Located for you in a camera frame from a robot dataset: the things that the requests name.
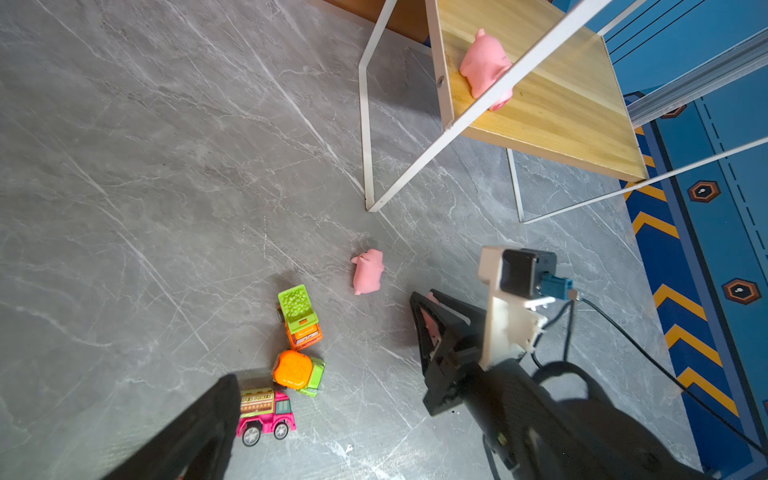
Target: wooden board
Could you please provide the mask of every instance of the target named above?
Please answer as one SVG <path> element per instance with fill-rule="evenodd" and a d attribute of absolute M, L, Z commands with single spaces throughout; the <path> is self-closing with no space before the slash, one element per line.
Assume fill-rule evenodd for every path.
<path fill-rule="evenodd" d="M 480 28 L 515 62 L 565 15 L 545 0 L 426 3 L 444 125 L 475 100 L 458 67 Z M 622 180 L 647 178 L 605 43 L 588 28 L 518 83 L 501 110 L 486 111 L 463 134 Z"/>
<path fill-rule="evenodd" d="M 379 19 L 384 0 L 326 0 L 373 23 Z M 386 26 L 404 37 L 424 43 L 429 35 L 424 0 L 398 0 Z"/>

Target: yellow arrow stripe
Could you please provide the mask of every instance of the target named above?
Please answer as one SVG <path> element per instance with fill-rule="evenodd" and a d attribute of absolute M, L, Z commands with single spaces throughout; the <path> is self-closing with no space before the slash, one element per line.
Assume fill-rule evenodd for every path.
<path fill-rule="evenodd" d="M 685 388 L 688 388 L 695 383 L 713 399 L 717 400 L 722 406 L 729 409 L 731 413 L 735 416 L 739 416 L 739 411 L 736 409 L 736 403 L 730 399 L 728 395 L 722 393 L 716 386 L 709 383 L 707 379 L 693 371 L 690 367 L 686 368 L 677 379 L 680 380 L 680 383 L 685 385 Z"/>
<path fill-rule="evenodd" d="M 680 235 L 677 233 L 677 228 L 675 228 L 674 225 L 663 220 L 659 220 L 656 217 L 652 217 L 645 212 L 640 212 L 634 218 L 634 222 L 632 222 L 635 235 L 637 235 L 637 232 L 640 231 L 640 228 L 642 228 L 643 225 L 650 225 L 651 227 L 657 230 L 661 230 L 662 232 L 671 235 L 672 237 L 680 238 Z"/>
<path fill-rule="evenodd" d="M 642 192 L 646 195 L 649 195 L 653 198 L 657 198 L 663 202 L 667 201 L 667 195 L 664 194 L 664 190 L 661 190 L 660 188 L 652 187 L 651 185 L 646 185 L 645 187 L 638 188 L 637 190 L 632 190 L 631 192 L 627 192 L 624 194 L 624 200 L 626 201 L 630 195 L 632 195 L 633 192 Z"/>
<path fill-rule="evenodd" d="M 673 325 L 672 328 L 670 328 L 669 331 L 664 334 L 664 338 L 667 339 L 667 346 L 669 348 L 672 348 L 672 345 L 677 343 L 678 340 L 683 340 L 685 343 L 695 348 L 696 351 L 715 362 L 717 365 L 723 366 L 723 362 L 720 361 L 720 354 L 717 353 L 717 350 L 702 342 L 696 338 L 693 333 L 688 332 L 677 324 Z"/>
<path fill-rule="evenodd" d="M 683 295 L 682 293 L 672 290 L 670 287 L 662 283 L 659 289 L 656 290 L 656 293 L 654 293 L 654 301 L 656 302 L 656 308 L 659 308 L 659 306 L 661 306 L 661 304 L 664 303 L 666 299 L 670 299 L 673 302 L 679 304 L 680 306 L 682 306 L 684 309 L 688 310 L 692 314 L 700 317 L 702 320 L 707 319 L 707 315 L 704 313 L 704 308 L 702 308 L 701 305 L 694 302 L 693 300 Z"/>

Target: shelf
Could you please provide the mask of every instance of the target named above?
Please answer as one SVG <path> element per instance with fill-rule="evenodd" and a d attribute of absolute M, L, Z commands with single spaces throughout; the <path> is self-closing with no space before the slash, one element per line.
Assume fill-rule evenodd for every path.
<path fill-rule="evenodd" d="M 475 100 L 458 67 L 480 28 L 514 63 L 564 15 L 545 0 L 427 0 L 443 125 Z M 622 180 L 647 178 L 605 43 L 587 28 L 520 81 L 503 108 L 486 111 L 463 134 Z"/>

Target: marble tile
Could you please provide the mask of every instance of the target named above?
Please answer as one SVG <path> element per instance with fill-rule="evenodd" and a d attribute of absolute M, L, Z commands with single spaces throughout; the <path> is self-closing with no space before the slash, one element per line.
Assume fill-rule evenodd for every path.
<path fill-rule="evenodd" d="M 482 305 L 485 244 L 556 252 L 670 368 L 621 198 L 522 226 L 502 150 L 459 138 L 365 212 L 356 65 L 370 28 L 300 0 L 5 3 L 0 477 L 99 478 L 218 377 L 263 373 L 286 348 L 276 294 L 297 283 L 326 336 L 321 393 L 292 395 L 285 441 L 236 442 L 227 477 L 485 475 L 468 413 L 423 408 L 407 308 L 429 288 Z M 386 35 L 369 78 L 381 192 L 440 122 L 429 57 Z M 517 159 L 528 215 L 617 186 Z M 385 252 L 382 290 L 354 296 L 349 259 L 370 247 Z M 561 328 L 542 359 L 560 355 Z M 573 347 L 698 465 L 677 390 L 631 345 L 580 310 Z"/>

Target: toy truck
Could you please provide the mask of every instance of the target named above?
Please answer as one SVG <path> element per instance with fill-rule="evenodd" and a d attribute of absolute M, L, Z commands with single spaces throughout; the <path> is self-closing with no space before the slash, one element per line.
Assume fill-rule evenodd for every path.
<path fill-rule="evenodd" d="M 326 364 L 321 359 L 286 350 L 277 357 L 272 378 L 279 385 L 315 397 L 325 370 Z"/>
<path fill-rule="evenodd" d="M 323 339 L 323 331 L 304 285 L 278 293 L 277 299 L 280 301 L 277 311 L 286 324 L 291 349 L 303 350 Z"/>
<path fill-rule="evenodd" d="M 240 392 L 240 423 L 237 436 L 246 447 L 254 446 L 262 433 L 274 433 L 282 440 L 289 430 L 296 430 L 296 421 L 290 410 L 290 399 L 282 392 L 270 388 Z"/>

